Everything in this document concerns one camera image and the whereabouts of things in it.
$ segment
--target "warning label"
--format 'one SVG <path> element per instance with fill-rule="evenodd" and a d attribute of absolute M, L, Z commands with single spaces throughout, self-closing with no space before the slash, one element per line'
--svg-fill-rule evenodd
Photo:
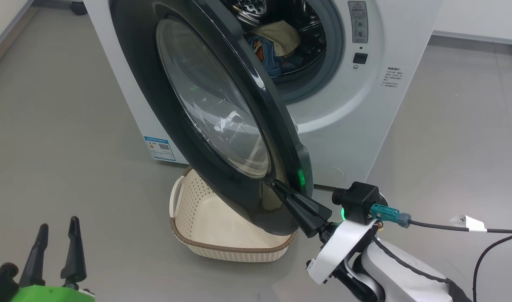
<path fill-rule="evenodd" d="M 154 159 L 167 161 L 176 160 L 167 140 L 150 138 L 148 136 L 144 136 L 144 140 L 146 141 L 148 149 L 150 149 Z"/>
<path fill-rule="evenodd" d="M 400 67 L 388 67 L 382 75 L 381 86 L 397 88 L 403 78 L 403 70 Z"/>
<path fill-rule="evenodd" d="M 349 1 L 353 43 L 367 43 L 367 9 L 365 1 Z"/>

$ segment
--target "laundry basket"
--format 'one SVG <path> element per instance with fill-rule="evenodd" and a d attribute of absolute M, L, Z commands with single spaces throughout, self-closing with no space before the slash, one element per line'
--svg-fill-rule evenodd
<path fill-rule="evenodd" d="M 288 250 L 296 232 L 271 235 L 232 210 L 189 167 L 170 194 L 174 235 L 196 254 L 237 262 L 271 262 Z"/>

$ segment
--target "black cable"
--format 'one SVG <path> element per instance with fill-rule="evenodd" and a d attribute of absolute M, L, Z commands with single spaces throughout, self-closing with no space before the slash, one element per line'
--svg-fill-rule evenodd
<path fill-rule="evenodd" d="M 487 233 L 509 233 L 509 232 L 512 232 L 512 229 L 487 229 Z M 505 237 L 504 239 L 501 239 L 499 241 L 496 241 L 495 243 L 492 243 L 491 245 L 489 245 L 488 248 L 486 248 L 480 255 L 480 258 L 478 259 L 478 262 L 476 263 L 476 268 L 474 269 L 474 278 L 473 278 L 473 281 L 472 281 L 472 299 L 474 300 L 474 302 L 477 302 L 477 293 L 476 293 L 476 284 L 478 283 L 478 270 L 480 269 L 480 264 L 481 264 L 481 261 L 483 260 L 483 258 L 485 257 L 485 255 L 490 251 L 492 250 L 492 248 L 494 248 L 496 245 L 499 245 L 500 243 L 504 243 L 506 241 L 509 241 L 512 239 L 512 235 L 509 236 L 509 237 Z"/>
<path fill-rule="evenodd" d="M 442 278 L 439 278 L 439 277 L 435 277 L 433 275 L 429 275 L 428 273 L 425 273 L 417 268 L 415 268 L 414 266 L 411 266 L 410 264 L 408 264 L 407 262 L 401 260 L 398 256 L 394 255 L 393 252 L 391 252 L 387 247 L 385 247 L 380 241 L 379 239 L 377 239 L 377 237 L 375 237 L 375 234 L 371 233 L 371 240 L 373 240 L 373 242 L 375 242 L 375 244 L 380 248 L 382 249 L 382 251 L 388 255 L 390 258 L 396 260 L 399 264 L 401 264 L 402 266 L 408 268 L 409 270 L 413 271 L 413 273 L 416 273 L 417 275 L 420 275 L 420 276 L 424 276 L 425 278 L 429 279 L 429 280 L 433 280 L 433 281 L 438 281 L 440 283 L 451 283 L 452 281 L 450 279 L 442 279 Z"/>
<path fill-rule="evenodd" d="M 453 226 L 443 226 L 443 225 L 433 225 L 433 224 L 425 224 L 423 222 L 418 222 L 418 221 L 414 221 L 414 220 L 409 220 L 409 223 L 411 225 L 415 225 L 415 226 L 421 226 L 421 227 L 428 227 L 428 228 L 437 228 L 437 229 L 445 229 L 445 230 L 449 230 L 449 231 L 459 231 L 459 232 L 470 232 L 470 229 L 467 228 L 467 227 L 453 227 Z M 488 228 L 486 229 L 486 232 L 487 233 L 498 233 L 498 234 L 512 234 L 512 229 L 497 229 L 497 228 Z M 509 237 L 505 237 L 504 239 L 501 239 L 499 241 L 496 241 L 495 243 L 492 243 L 491 245 L 489 245 L 489 247 L 487 247 L 480 255 L 480 258 L 478 259 L 478 262 L 476 262 L 476 268 L 474 269 L 474 278 L 473 278 L 473 281 L 472 281 L 472 298 L 473 298 L 473 301 L 474 302 L 477 302 L 477 287 L 476 287 L 476 284 L 478 283 L 478 270 L 480 269 L 480 264 L 481 264 L 481 261 L 483 260 L 483 258 L 485 257 L 485 255 L 490 251 L 492 250 L 496 245 L 499 245 L 501 243 L 504 243 L 506 241 L 509 241 L 512 239 L 512 235 L 509 236 Z"/>
<path fill-rule="evenodd" d="M 452 226 L 441 226 L 441 225 L 432 225 L 425 224 L 423 222 L 418 222 L 414 220 L 409 220 L 411 225 L 429 227 L 429 228 L 438 228 L 438 229 L 447 229 L 448 231 L 460 231 L 460 232 L 469 232 L 470 230 L 467 227 L 452 227 Z"/>

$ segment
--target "green led light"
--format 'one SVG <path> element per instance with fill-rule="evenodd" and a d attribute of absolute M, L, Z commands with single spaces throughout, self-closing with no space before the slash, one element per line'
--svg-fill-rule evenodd
<path fill-rule="evenodd" d="M 304 179 L 304 172 L 302 171 L 302 169 L 299 168 L 296 171 L 296 174 L 299 176 L 300 186 L 301 187 L 305 187 L 306 186 L 306 179 Z"/>

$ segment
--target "basket handle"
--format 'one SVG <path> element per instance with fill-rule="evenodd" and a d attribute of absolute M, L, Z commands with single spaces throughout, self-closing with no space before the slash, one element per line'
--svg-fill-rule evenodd
<path fill-rule="evenodd" d="M 185 176 L 180 176 L 176 183 L 174 184 L 174 187 L 172 187 L 172 191 L 170 193 L 170 217 L 175 218 L 177 213 L 177 206 L 179 205 L 179 194 L 181 193 L 181 185 L 182 180 L 185 178 Z"/>

